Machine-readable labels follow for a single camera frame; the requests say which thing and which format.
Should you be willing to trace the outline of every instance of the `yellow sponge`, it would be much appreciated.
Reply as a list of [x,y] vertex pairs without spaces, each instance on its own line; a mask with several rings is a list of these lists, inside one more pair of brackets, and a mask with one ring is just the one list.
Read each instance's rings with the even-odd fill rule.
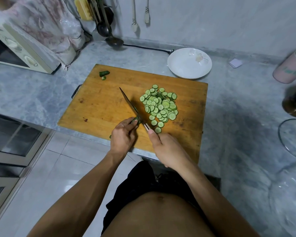
[[76,5],[77,11],[79,12],[79,15],[82,20],[85,20],[85,21],[93,20],[91,16],[91,8],[88,3],[88,0],[74,0],[74,3]]

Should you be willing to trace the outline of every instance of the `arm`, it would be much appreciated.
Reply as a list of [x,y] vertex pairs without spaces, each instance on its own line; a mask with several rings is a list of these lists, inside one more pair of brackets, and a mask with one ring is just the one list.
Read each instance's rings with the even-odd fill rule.
[[149,130],[149,138],[159,160],[181,175],[189,185],[207,219],[222,237],[258,237],[257,232],[209,182],[189,155],[169,134],[157,135]]
[[40,218],[28,237],[83,236],[94,219],[108,185],[135,141],[137,120],[126,119],[112,131],[104,159],[68,190]]

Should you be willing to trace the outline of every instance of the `microwave oven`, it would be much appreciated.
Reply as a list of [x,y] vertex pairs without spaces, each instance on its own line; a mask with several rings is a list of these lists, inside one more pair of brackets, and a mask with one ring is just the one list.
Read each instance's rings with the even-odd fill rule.
[[0,21],[0,63],[51,74],[60,61]]

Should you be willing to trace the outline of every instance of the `black shorts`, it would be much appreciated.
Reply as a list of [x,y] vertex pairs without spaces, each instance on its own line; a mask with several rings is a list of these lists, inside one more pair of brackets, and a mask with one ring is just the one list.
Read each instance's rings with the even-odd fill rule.
[[108,211],[103,219],[103,230],[101,234],[104,233],[124,206],[139,196],[151,191],[174,194],[181,197],[199,212],[210,227],[205,214],[196,202],[188,184],[177,172],[169,171],[166,174],[161,174],[156,180],[150,164],[147,161],[141,161],[130,171],[127,179],[118,186],[114,198],[106,205]]

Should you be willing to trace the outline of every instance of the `white wall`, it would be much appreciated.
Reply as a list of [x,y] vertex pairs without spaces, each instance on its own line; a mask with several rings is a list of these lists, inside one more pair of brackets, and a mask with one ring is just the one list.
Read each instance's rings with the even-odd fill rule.
[[[296,0],[135,0],[140,39],[286,56],[296,48]],[[132,32],[131,0],[118,0],[115,33]]]

